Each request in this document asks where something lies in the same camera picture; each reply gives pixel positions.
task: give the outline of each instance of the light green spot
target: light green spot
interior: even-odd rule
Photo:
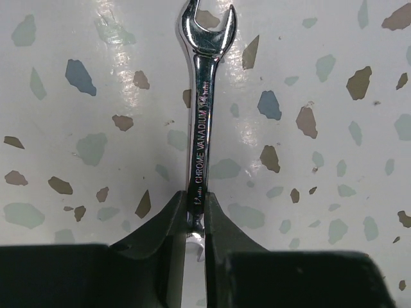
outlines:
[[[340,197],[351,197],[354,196],[357,192],[345,184],[338,186],[338,194]]]
[[[385,163],[385,173],[387,175],[391,175],[394,172],[394,164],[395,160],[390,158],[388,161]]]
[[[310,228],[317,228],[320,224],[321,224],[321,221],[316,220],[311,225],[309,225],[309,227]]]
[[[317,168],[324,166],[324,157],[319,152],[313,153],[313,162]]]
[[[36,96],[37,99],[40,101],[46,97],[47,92],[44,89],[43,83],[41,82],[39,74],[33,67],[31,69],[31,76],[30,76],[30,89],[32,93]]]
[[[235,178],[240,173],[241,167],[230,158],[223,159],[210,167],[210,178],[224,179]]]
[[[336,58],[333,55],[323,56],[317,60],[315,67],[317,68],[317,76],[321,82],[325,82],[328,76],[334,69]]]
[[[240,228],[247,227],[250,229],[261,228],[265,224],[265,215],[259,210],[251,207],[242,207],[238,203],[228,206],[231,220]]]
[[[367,0],[363,0],[360,10],[358,11],[358,24],[361,29],[364,29],[368,26],[368,5]]]
[[[33,229],[43,224],[45,215],[30,203],[10,203],[4,207],[8,223]]]
[[[105,145],[107,144],[105,133],[97,133],[86,136],[77,142],[78,156],[88,166],[97,166],[104,154]]]
[[[374,218],[368,216],[364,219],[364,234],[367,241],[373,241],[378,237],[378,226]]]
[[[54,243],[56,244],[74,244],[76,242],[73,231],[63,229],[54,233]]]
[[[17,47],[31,46],[36,39],[36,25],[34,16],[27,15],[12,33],[12,40]]]
[[[183,152],[188,146],[187,133],[180,130],[170,130],[167,135],[168,144]]]
[[[351,122],[351,124],[348,126],[349,132],[351,134],[351,137],[354,139],[355,144],[357,146],[360,146],[362,143],[362,131],[360,126],[356,122]]]
[[[411,115],[401,114],[394,123],[398,138],[401,141],[411,141]]]
[[[287,232],[291,230],[291,220],[283,220],[279,230],[282,234],[287,234]]]
[[[316,17],[314,18],[306,18],[305,20],[302,21],[302,25],[310,29],[312,26],[314,26],[317,23],[318,19]]]
[[[343,177],[346,171],[347,171],[347,164],[345,163],[344,159],[340,160],[340,162],[337,165],[337,176],[340,178]]]
[[[231,105],[230,112],[233,117],[236,117],[237,119],[240,117],[240,109],[236,103]]]
[[[136,43],[132,33],[127,32],[113,17],[102,16],[94,20],[98,36],[109,45],[130,45]]]
[[[298,79],[300,79],[298,76],[287,77],[285,78],[284,83],[291,87],[292,85],[294,85],[294,83],[298,81]]]
[[[167,168],[165,168],[165,167],[162,166],[162,165],[156,165],[155,171],[156,171],[159,175],[161,175],[161,177],[162,177],[163,179],[165,179],[166,181],[170,181],[170,178],[168,177],[168,170],[167,170]]]
[[[328,210],[329,210],[330,212],[334,212],[335,210],[339,209],[340,207],[341,207],[341,205],[339,205],[339,204],[337,204],[337,203],[334,203],[334,204],[331,204],[331,205],[328,207]]]
[[[300,239],[292,239],[288,245],[289,249],[297,249],[300,246]]]
[[[202,298],[201,300],[197,300],[197,306],[200,307],[205,307],[207,305],[207,299],[206,298]]]
[[[408,64],[411,65],[411,46],[409,46],[407,49],[406,57],[407,57]]]
[[[333,220],[328,228],[328,242],[334,245],[340,241],[348,232],[348,226],[341,220]]]
[[[267,198],[275,198],[282,194],[284,191],[284,187],[274,187],[273,189],[269,190],[266,194]]]
[[[109,220],[115,215],[120,213],[120,209],[115,209],[114,207],[104,207],[97,212],[97,219],[101,221]]]
[[[128,220],[124,220],[121,224],[121,227],[123,228],[123,230],[125,232],[128,232],[128,233],[131,232],[131,226],[130,226],[130,222]]]

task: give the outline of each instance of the silver spanner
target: silver spanner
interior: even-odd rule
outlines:
[[[191,92],[188,220],[192,231],[201,234],[204,232],[201,219],[208,183],[215,76],[218,63],[234,42],[237,16],[233,5],[230,5],[223,29],[209,31],[196,21],[199,2],[189,0],[185,5],[180,16],[179,31],[187,47],[194,76]]]

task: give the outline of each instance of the terrazzo surface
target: terrazzo surface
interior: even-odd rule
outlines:
[[[411,4],[201,2],[205,28],[238,12],[211,136],[224,212],[270,250],[368,254],[411,307]],[[3,5],[1,245],[111,244],[186,188],[183,3]],[[183,307],[206,306],[196,253]]]

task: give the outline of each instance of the wrench jaw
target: wrench jaw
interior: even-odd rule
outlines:
[[[179,32],[187,47],[190,59],[194,55],[221,60],[234,42],[237,30],[237,14],[230,5],[221,31],[210,31],[196,21],[199,0],[189,0],[179,19]]]

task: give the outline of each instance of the chrome wrench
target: chrome wrench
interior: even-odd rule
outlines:
[[[234,42],[237,30],[237,16],[233,5],[230,5],[222,30],[209,31],[201,27],[195,20],[199,2],[200,0],[189,0],[179,21],[180,35],[187,47],[194,76],[191,91],[191,151],[187,205],[191,235],[195,235],[193,239],[197,239],[196,242],[204,239],[201,220],[208,184],[216,70],[220,60]]]

